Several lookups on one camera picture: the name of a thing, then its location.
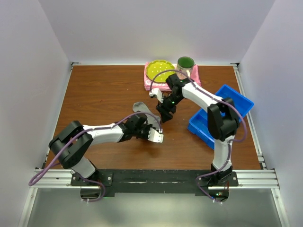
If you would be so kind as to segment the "grey sock black stripes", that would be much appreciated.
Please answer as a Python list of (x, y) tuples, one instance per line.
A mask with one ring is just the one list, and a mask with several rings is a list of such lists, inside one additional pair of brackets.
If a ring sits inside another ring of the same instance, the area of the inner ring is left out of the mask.
[(154, 128), (159, 129), (160, 117), (153, 114), (144, 102), (136, 102), (133, 104), (133, 112), (146, 112), (147, 123), (151, 124)]

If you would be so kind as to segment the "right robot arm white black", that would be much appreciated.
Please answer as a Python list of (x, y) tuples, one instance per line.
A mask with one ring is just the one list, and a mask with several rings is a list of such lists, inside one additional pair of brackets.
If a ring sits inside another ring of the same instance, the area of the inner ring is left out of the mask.
[(202, 89), (192, 79), (180, 79), (177, 74), (166, 79), (170, 94), (164, 95), (158, 88), (149, 91), (151, 98), (156, 98), (156, 109), (161, 115), (161, 121), (172, 119), (177, 104), (188, 99), (207, 112), (208, 131), (214, 139), (214, 158), (211, 171), (197, 176), (198, 186), (206, 187), (209, 183), (223, 185), (232, 173), (232, 143), (239, 127), (240, 114), (235, 109), (233, 100), (223, 99)]

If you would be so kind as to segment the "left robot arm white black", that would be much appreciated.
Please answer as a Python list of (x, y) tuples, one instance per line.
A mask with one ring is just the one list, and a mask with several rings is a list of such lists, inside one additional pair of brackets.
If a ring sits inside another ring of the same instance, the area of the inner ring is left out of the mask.
[(157, 128), (148, 123), (147, 119), (146, 114), (139, 113), (128, 118), (126, 122), (98, 126), (91, 131), (88, 130), (89, 126), (72, 121), (50, 141), (49, 149), (56, 156), (73, 137), (83, 132), (59, 155), (58, 161), (64, 169), (72, 169), (78, 173), (86, 185), (94, 185), (99, 180), (99, 172), (84, 157), (88, 148), (105, 142), (119, 143), (133, 137), (150, 141), (151, 133)]

